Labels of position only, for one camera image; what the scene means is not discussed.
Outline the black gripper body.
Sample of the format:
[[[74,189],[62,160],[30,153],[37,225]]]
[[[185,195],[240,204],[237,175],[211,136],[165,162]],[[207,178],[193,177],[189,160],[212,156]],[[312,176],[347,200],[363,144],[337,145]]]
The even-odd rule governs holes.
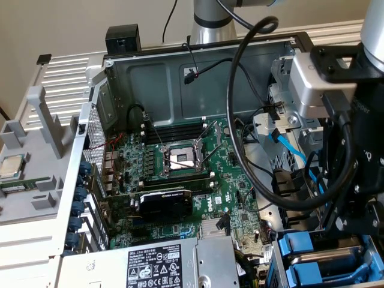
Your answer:
[[[359,169],[351,183],[354,198],[383,192],[383,71],[362,44],[314,46],[310,52],[320,77],[331,84],[355,84],[352,130]]]

